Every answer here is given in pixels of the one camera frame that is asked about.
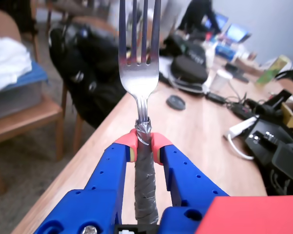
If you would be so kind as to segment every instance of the person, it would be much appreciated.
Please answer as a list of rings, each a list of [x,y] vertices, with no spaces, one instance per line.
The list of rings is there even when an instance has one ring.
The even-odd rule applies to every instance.
[[[202,19],[205,15],[211,22],[213,33],[219,34],[221,30],[213,12],[211,0],[192,0],[178,29],[189,34],[192,33],[194,29],[200,32],[206,32],[206,27],[202,25]]]

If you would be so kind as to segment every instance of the charger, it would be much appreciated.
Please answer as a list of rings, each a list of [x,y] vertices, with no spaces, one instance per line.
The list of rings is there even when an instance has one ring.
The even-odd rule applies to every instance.
[[[238,148],[234,145],[232,139],[240,135],[245,129],[251,127],[255,122],[257,118],[256,117],[251,117],[247,120],[244,120],[243,122],[234,125],[233,127],[229,128],[228,131],[224,134],[224,137],[229,141],[230,145],[232,148],[244,159],[246,160],[253,160],[254,157],[248,156],[241,151],[238,150]]]

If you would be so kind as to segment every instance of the screw hole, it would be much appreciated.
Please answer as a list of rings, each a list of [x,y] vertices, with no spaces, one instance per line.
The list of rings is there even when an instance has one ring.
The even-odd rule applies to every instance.
[[[202,220],[202,215],[197,210],[187,210],[185,212],[185,217],[187,217],[193,221],[201,221]]]

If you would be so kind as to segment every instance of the white cable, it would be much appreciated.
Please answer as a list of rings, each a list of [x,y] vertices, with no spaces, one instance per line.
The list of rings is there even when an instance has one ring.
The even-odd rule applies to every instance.
[[[230,134],[228,134],[227,135],[227,139],[228,139],[228,141],[229,141],[229,143],[230,143],[230,145],[233,147],[233,149],[242,157],[242,158],[244,158],[244,159],[246,159],[246,160],[253,160],[254,159],[254,157],[252,157],[252,156],[248,156],[248,155],[245,155],[244,153],[242,153],[241,151],[239,151],[237,148],[236,148],[236,146],[234,145],[234,143],[233,143],[233,141],[232,141],[232,139],[231,139],[231,135]]]

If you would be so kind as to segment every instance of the white cup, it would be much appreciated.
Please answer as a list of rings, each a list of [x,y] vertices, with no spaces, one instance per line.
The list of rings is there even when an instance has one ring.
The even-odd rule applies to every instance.
[[[212,91],[220,91],[231,79],[233,78],[232,74],[224,70],[218,70],[214,80],[210,85]]]

